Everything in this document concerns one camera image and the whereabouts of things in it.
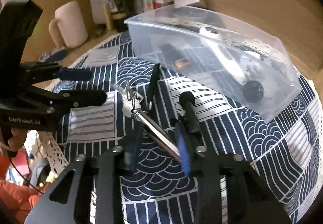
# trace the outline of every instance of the metal rod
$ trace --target metal rod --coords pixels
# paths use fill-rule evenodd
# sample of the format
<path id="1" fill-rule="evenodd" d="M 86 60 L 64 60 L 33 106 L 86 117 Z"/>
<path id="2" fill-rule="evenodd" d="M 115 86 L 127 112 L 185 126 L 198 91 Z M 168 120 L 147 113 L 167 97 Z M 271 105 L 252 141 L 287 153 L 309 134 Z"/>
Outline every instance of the metal rod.
<path id="1" fill-rule="evenodd" d="M 173 158 L 180 162 L 180 153 L 167 133 L 141 109 L 134 109 L 132 117 L 148 127 L 148 134 L 162 146 Z"/>

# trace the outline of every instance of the plastic container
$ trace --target plastic container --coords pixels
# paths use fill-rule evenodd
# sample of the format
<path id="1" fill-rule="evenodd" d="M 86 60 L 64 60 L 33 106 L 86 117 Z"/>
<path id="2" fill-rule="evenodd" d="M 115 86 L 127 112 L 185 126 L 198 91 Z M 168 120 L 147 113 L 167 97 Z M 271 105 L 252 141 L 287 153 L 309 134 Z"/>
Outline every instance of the plastic container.
<path id="1" fill-rule="evenodd" d="M 267 123 L 301 90 L 280 39 L 233 17 L 170 5 L 125 23 L 137 57 L 236 100 Z"/>

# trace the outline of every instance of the patterned tablecloth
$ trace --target patterned tablecloth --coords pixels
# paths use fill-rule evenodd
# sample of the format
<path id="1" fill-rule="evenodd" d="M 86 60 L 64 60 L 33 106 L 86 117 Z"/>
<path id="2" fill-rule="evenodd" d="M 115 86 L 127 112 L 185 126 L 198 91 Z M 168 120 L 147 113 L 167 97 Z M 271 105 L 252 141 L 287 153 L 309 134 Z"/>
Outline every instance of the patterned tablecloth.
<path id="1" fill-rule="evenodd" d="M 111 85 L 118 83 L 125 87 L 125 81 L 129 80 L 137 92 L 146 96 L 153 66 L 134 57 L 127 32 L 100 44 L 77 61 L 75 67 L 92 70 L 93 79 L 59 82 L 54 91 L 102 89 L 108 99 L 102 106 L 76 108 L 63 117 L 54 140 L 67 161 L 72 161 L 77 154 L 101 154 L 118 145 L 118 141 L 132 131 L 132 121 L 122 113 L 122 98 Z M 179 95 L 184 91 L 192 92 L 207 148 L 217 153 L 242 154 L 296 223 L 322 186 L 321 102 L 311 81 L 301 74 L 299 81 L 302 91 L 298 97 L 272 122 L 265 124 L 258 114 L 232 99 L 162 69 L 154 98 L 153 119 L 173 135 L 170 120 L 183 113 Z M 50 136 L 42 139 L 43 143 L 48 140 L 53 143 Z M 47 150 L 53 168 L 66 164 L 56 143 L 49 145 Z M 221 186 L 222 222 L 226 222 L 224 179 Z M 196 179 L 185 177 L 180 165 L 149 137 L 144 137 L 136 174 L 121 177 L 120 189 L 124 219 L 128 223 L 193 223 L 198 190 Z"/>

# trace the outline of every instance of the silver screw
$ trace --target silver screw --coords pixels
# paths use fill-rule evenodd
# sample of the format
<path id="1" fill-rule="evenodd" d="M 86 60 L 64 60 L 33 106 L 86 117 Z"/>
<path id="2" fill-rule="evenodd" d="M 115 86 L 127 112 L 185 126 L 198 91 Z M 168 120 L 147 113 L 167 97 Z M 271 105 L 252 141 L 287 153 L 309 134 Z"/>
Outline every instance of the silver screw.
<path id="1" fill-rule="evenodd" d="M 52 114 L 52 113 L 55 112 L 55 108 L 49 107 L 46 111 L 47 111 L 48 114 Z"/>
<path id="2" fill-rule="evenodd" d="M 85 159 L 85 155 L 84 154 L 79 154 L 75 158 L 76 161 L 83 161 L 84 159 Z"/>
<path id="3" fill-rule="evenodd" d="M 122 147 L 122 146 L 115 146 L 115 147 L 112 149 L 112 151 L 113 151 L 113 152 L 117 152 L 117 153 L 119 153 L 119 152 L 123 151 L 123 147 Z"/>
<path id="4" fill-rule="evenodd" d="M 207 151 L 207 148 L 206 148 L 206 147 L 204 147 L 204 146 L 198 146 L 198 147 L 196 148 L 196 151 L 197 151 L 197 152 L 199 152 L 199 153 L 204 153 L 204 152 L 206 152 L 206 151 Z"/>
<path id="5" fill-rule="evenodd" d="M 233 159 L 235 161 L 243 161 L 244 160 L 244 157 L 242 155 L 235 154 L 235 155 L 233 155 Z"/>

